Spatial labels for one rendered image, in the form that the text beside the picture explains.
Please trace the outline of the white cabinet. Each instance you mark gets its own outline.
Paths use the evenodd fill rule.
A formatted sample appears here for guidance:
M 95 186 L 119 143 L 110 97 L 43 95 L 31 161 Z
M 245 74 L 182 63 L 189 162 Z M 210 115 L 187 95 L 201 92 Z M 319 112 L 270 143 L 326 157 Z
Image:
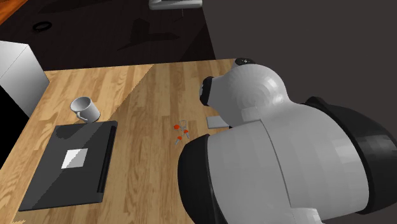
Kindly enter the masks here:
M 0 87 L 31 116 L 50 81 L 25 43 L 0 40 Z

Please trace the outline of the white mug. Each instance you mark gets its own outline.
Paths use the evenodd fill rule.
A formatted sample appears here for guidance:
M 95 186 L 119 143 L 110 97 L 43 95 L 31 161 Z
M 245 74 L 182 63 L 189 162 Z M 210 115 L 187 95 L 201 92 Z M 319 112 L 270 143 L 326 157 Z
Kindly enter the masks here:
M 87 96 L 76 98 L 70 104 L 70 109 L 76 117 L 85 123 L 94 123 L 100 118 L 100 111 L 97 109 L 91 98 Z

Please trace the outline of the orange-capped key bunch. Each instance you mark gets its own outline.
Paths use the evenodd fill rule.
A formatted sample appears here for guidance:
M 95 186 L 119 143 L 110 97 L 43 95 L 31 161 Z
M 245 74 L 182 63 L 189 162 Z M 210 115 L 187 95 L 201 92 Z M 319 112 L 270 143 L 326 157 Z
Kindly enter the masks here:
M 190 138 L 189 131 L 187 129 L 187 124 L 188 122 L 186 120 L 180 120 L 178 124 L 175 124 L 173 126 L 174 130 L 181 132 L 181 135 L 177 137 L 176 142 L 174 143 L 175 145 L 177 145 L 178 142 L 182 141 L 183 136 L 186 136 L 187 139 Z

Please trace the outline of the grey flat device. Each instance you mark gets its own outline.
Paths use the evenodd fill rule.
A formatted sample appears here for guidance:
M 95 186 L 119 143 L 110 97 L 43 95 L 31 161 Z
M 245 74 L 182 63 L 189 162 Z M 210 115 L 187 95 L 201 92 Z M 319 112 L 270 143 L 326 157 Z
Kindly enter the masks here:
M 201 8 L 203 0 L 149 0 L 151 10 L 176 10 Z

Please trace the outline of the flat grey card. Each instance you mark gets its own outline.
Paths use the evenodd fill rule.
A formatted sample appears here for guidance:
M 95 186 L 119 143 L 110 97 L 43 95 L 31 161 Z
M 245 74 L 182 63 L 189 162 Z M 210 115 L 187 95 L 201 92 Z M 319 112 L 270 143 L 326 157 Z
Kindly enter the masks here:
M 220 116 L 208 116 L 206 118 L 207 128 L 208 129 L 220 129 L 220 128 L 229 128 L 229 124 L 227 124 Z

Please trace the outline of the closed dark grey laptop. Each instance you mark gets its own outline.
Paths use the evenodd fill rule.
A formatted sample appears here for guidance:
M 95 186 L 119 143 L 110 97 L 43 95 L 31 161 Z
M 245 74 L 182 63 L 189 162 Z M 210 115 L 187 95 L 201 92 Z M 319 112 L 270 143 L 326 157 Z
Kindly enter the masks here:
M 118 122 L 58 125 L 19 211 L 101 203 Z

